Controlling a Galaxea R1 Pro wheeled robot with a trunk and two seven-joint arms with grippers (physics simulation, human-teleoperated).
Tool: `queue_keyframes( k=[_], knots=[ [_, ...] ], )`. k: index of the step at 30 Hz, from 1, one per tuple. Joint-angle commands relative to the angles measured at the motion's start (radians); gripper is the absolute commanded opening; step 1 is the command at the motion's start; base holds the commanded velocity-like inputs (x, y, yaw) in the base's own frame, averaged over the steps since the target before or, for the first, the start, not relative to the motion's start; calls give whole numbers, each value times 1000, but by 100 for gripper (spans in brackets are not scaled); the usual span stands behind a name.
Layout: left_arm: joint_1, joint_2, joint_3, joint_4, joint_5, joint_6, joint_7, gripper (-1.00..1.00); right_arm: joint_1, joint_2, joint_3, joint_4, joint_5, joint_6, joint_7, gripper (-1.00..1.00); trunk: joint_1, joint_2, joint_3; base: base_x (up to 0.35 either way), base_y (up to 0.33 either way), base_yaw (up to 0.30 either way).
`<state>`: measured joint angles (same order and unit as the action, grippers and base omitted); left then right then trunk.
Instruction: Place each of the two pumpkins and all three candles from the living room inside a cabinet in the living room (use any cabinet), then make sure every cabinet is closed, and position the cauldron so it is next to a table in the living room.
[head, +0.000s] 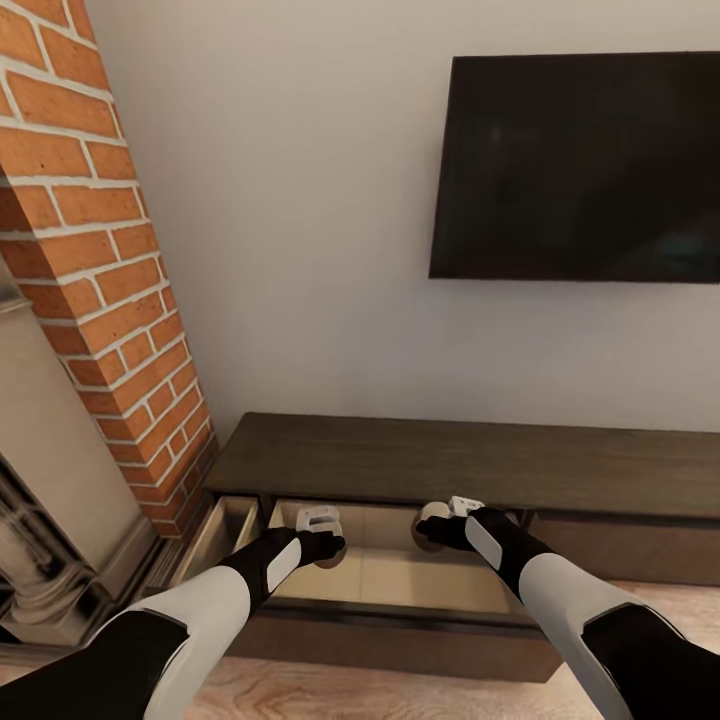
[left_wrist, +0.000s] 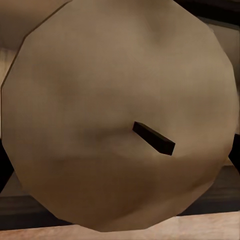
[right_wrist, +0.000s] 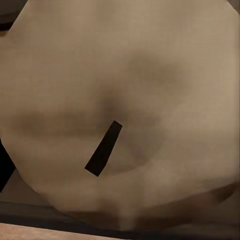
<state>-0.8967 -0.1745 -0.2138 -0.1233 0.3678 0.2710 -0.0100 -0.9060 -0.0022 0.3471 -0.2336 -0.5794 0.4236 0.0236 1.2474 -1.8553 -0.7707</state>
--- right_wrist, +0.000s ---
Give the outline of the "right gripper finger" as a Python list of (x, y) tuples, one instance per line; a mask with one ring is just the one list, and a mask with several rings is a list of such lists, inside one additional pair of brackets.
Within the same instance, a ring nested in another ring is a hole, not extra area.
[(15, 169), (16, 166), (0, 140), (0, 193), (3, 191)]

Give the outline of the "pillar candle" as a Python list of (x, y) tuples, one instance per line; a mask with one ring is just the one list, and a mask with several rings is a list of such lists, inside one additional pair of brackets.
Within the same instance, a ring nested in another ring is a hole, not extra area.
[(190, 223), (240, 184), (240, 15), (227, 0), (28, 0), (0, 44), (0, 140), (102, 230)]

